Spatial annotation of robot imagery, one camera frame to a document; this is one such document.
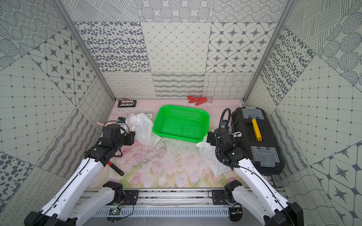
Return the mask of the plain white plastic bag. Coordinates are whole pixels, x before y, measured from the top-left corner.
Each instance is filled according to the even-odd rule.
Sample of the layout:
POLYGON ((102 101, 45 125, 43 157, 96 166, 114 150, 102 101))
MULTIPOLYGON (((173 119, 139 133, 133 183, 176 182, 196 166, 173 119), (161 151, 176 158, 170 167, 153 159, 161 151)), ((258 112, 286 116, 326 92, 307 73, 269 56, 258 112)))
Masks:
POLYGON ((127 118, 127 125, 135 132, 135 139, 144 146, 154 146, 161 137, 153 132, 154 123, 151 120, 152 114, 130 114, 127 118))

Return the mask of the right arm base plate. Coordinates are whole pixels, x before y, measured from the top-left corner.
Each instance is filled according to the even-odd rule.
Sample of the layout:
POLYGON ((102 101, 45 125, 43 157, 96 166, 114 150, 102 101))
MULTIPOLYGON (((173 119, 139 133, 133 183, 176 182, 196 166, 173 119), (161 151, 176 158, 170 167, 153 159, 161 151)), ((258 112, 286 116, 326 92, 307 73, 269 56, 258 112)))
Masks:
POLYGON ((245 205, 248 204, 248 199, 238 192, 241 190, 224 190, 213 189, 207 192, 209 198, 212 199, 213 205, 245 205))

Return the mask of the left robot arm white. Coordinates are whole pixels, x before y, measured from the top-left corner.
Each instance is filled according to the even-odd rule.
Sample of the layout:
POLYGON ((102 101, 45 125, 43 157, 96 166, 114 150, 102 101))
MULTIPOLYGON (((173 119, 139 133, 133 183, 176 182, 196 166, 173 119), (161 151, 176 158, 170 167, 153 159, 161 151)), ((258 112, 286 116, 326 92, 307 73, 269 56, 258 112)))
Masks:
POLYGON ((123 146, 134 144, 135 132, 129 127, 123 128, 126 119, 108 121, 102 128, 102 136, 96 144, 85 151, 84 159, 78 169, 60 189, 60 191, 38 212, 30 212, 25 220, 26 226, 82 226, 96 212, 108 204, 123 205, 126 193, 123 185, 108 181, 96 195, 76 206, 78 199, 88 185, 116 156, 123 146))

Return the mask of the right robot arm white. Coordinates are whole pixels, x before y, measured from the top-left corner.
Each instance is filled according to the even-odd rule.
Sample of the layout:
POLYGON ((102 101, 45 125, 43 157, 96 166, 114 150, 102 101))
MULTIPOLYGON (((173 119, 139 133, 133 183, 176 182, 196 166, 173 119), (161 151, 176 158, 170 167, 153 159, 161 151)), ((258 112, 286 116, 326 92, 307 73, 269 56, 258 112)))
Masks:
POLYGON ((215 147, 219 163, 230 168, 249 186, 237 180, 227 183, 224 194, 233 205, 234 214, 241 218, 246 208, 264 226, 302 226, 303 210, 296 202, 283 197, 265 179, 281 174, 285 163, 280 147, 264 110, 257 107, 238 107, 223 110, 218 128, 207 135, 207 142, 215 147))

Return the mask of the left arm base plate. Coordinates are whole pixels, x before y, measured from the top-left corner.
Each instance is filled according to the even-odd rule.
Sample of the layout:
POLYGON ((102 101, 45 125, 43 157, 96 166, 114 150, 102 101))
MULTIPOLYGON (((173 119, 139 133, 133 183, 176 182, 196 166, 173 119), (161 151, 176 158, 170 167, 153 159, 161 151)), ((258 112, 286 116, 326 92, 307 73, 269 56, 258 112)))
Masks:
POLYGON ((112 190, 111 202, 106 205, 136 205, 139 190, 112 190))

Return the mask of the white lemon-print plastic bag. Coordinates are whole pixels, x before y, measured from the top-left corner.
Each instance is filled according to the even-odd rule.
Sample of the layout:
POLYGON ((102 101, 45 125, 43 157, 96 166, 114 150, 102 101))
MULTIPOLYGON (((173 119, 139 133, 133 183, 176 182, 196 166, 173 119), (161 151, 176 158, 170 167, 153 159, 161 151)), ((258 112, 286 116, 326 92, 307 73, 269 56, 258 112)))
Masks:
POLYGON ((212 146, 207 142, 207 135, 196 146, 199 148, 199 156, 202 162, 211 169, 216 177, 231 171, 230 167, 223 165, 217 160, 215 155, 216 146, 212 146))

